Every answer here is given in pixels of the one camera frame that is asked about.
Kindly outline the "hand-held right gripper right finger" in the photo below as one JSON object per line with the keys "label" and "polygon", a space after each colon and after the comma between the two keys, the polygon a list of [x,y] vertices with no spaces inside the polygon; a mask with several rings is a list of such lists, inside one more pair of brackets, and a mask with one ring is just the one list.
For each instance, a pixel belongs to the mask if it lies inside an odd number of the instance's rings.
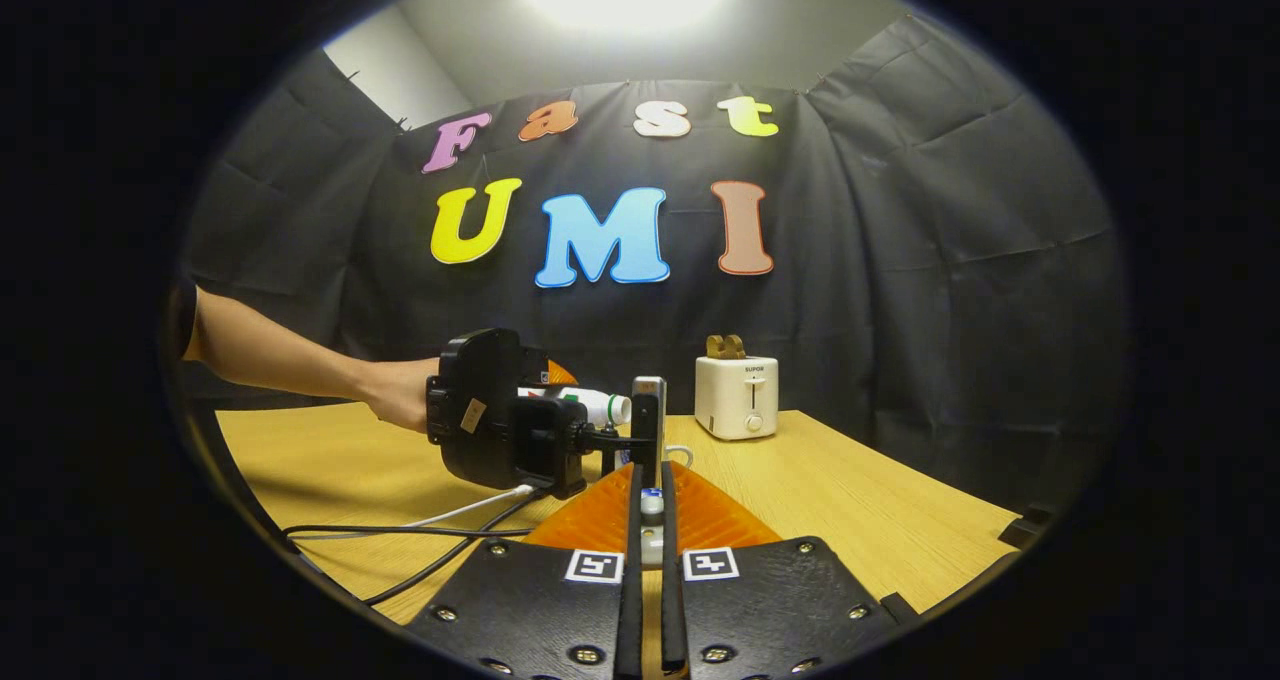
{"label": "hand-held right gripper right finger", "polygon": [[817,680],[901,631],[819,537],[749,546],[687,542],[692,473],[672,462],[666,484],[660,639],[680,680]]}

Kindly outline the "black backdrop cloth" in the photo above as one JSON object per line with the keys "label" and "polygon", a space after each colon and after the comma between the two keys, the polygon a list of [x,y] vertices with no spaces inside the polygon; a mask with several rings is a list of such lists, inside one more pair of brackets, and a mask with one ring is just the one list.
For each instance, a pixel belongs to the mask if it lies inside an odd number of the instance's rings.
{"label": "black backdrop cloth", "polygon": [[585,387],[740,336],[780,402],[1007,510],[1062,507],[1117,435],[1124,271],[1050,111],[905,15],[806,91],[552,88],[397,131],[324,58],[212,165],[183,266],[320,344],[415,360],[515,329]]}

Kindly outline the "white toaster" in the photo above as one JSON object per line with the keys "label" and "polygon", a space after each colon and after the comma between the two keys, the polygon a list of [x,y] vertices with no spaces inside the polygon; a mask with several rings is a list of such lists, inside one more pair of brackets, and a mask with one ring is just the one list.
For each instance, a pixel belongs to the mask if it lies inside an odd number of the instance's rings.
{"label": "white toaster", "polygon": [[778,426],[780,365],[776,359],[699,357],[694,417],[721,441],[771,437]]}

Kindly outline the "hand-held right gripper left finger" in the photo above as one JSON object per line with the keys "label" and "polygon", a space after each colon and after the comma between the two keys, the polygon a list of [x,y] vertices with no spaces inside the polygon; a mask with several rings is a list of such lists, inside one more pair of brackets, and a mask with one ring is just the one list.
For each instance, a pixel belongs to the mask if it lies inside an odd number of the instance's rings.
{"label": "hand-held right gripper left finger", "polygon": [[640,555],[484,540],[406,624],[495,680],[643,680]]}

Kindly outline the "white blue-patterned teacup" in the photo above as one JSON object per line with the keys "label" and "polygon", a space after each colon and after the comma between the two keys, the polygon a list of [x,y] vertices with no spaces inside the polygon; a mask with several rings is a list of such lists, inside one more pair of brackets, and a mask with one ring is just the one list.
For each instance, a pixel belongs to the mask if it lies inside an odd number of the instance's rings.
{"label": "white blue-patterned teacup", "polygon": [[602,466],[600,478],[627,464],[639,464],[641,488],[660,488],[662,465],[671,461],[673,456],[682,458],[686,469],[692,466],[695,458],[695,453],[689,446],[660,446],[654,441],[627,438],[621,442],[617,449],[604,456],[604,460],[611,460],[613,464],[608,469]]}

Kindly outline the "white water bottle green label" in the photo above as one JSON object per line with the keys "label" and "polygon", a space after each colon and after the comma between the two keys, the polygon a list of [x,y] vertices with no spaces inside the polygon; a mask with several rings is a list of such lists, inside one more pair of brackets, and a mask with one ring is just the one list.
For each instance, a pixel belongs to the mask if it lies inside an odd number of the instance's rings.
{"label": "white water bottle green label", "polygon": [[517,396],[552,397],[577,402],[586,409],[588,421],[598,428],[604,425],[622,426],[632,421],[632,401],[627,396],[580,387],[518,387]]}

